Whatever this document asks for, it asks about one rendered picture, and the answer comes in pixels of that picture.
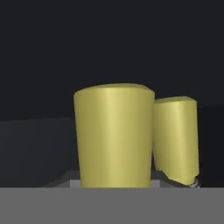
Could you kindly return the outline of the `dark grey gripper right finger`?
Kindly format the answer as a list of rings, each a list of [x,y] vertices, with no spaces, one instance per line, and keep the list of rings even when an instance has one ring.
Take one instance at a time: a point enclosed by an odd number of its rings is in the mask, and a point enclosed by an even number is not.
[[[193,185],[183,185],[168,179],[162,171],[152,171],[150,176],[152,188],[193,188]]]

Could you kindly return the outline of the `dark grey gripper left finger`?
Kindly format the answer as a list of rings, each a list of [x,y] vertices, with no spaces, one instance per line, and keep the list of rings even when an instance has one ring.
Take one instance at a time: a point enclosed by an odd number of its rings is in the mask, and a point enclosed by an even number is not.
[[[45,185],[45,188],[80,188],[81,180],[78,171],[67,171],[60,179]]]

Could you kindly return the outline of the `yellow condiment bottle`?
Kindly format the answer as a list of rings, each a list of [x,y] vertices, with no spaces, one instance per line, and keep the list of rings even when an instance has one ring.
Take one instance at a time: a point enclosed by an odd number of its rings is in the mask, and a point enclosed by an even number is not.
[[[87,87],[73,95],[82,187],[151,185],[154,98],[149,88],[129,83]]]
[[[157,171],[184,186],[200,174],[197,102],[187,96],[154,103],[153,157]]]

